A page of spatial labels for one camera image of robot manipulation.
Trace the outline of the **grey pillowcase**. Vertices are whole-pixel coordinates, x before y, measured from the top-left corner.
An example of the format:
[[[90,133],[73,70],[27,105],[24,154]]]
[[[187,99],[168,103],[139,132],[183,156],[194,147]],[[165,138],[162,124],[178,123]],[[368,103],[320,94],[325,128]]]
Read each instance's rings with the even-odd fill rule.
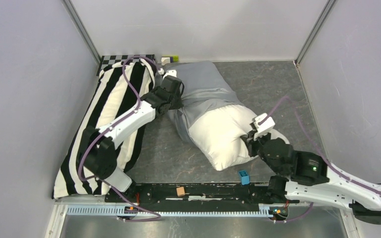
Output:
[[[192,143],[189,128],[206,112],[227,105],[242,105],[211,61],[171,65],[164,70],[176,71],[177,78],[184,84],[183,106],[169,110],[167,116],[185,142]]]

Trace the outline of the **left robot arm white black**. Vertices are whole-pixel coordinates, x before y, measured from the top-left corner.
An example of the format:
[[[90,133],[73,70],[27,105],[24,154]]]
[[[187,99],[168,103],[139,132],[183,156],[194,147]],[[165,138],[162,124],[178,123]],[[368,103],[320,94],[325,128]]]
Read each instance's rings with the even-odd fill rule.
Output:
[[[77,155],[77,174],[81,181],[98,179],[117,190],[124,202],[136,196],[133,180],[118,166],[116,150],[139,128],[183,106],[183,82],[171,75],[164,76],[161,85],[140,97],[135,106],[112,122],[98,127],[87,127],[82,134]]]

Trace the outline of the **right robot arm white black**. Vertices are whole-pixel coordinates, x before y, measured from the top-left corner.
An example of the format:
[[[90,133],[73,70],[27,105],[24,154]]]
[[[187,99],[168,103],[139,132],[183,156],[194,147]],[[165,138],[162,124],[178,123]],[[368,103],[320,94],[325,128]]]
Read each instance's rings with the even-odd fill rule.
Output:
[[[381,183],[357,178],[321,156],[295,150],[271,133],[241,136],[252,157],[259,157],[275,173],[267,197],[272,202],[306,201],[350,211],[362,222],[381,225]]]

